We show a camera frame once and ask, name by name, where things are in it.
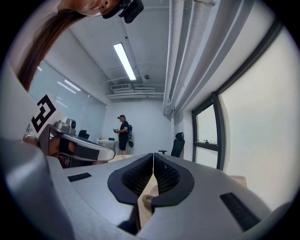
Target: ponytail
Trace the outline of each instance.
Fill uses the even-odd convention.
[[[32,46],[17,74],[20,83],[27,91],[29,91],[30,84],[33,80],[37,67],[53,46],[57,38],[64,32],[64,30],[84,17],[85,15],[76,11],[63,10],[45,22],[41,32],[34,39]]]

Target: window frame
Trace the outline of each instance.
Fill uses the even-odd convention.
[[[217,144],[197,142],[198,129],[197,129],[197,115],[209,108],[214,107],[216,126],[217,126]],[[225,152],[226,152],[226,134],[225,134],[225,123],[221,104],[219,101],[219,95],[213,92],[211,96],[206,99],[202,104],[197,106],[192,111],[193,121],[193,162],[196,162],[196,147],[217,151],[217,169],[223,170],[225,163]]]

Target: glass wall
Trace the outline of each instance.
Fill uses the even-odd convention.
[[[60,106],[60,110],[76,121],[76,134],[86,130],[89,141],[101,137],[106,105],[77,87],[42,61],[30,86],[29,94],[37,103],[45,94],[50,94]]]

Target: vr headset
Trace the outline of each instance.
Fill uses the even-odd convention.
[[[144,10],[144,5],[141,0],[120,0],[119,4],[109,13],[103,15],[104,19],[115,16],[119,11],[122,13],[119,17],[123,17],[126,23],[132,23],[132,21]]]

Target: shorts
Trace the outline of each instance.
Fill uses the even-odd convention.
[[[121,151],[125,151],[126,150],[127,142],[128,142],[128,139],[126,139],[126,140],[119,140],[119,149]]]

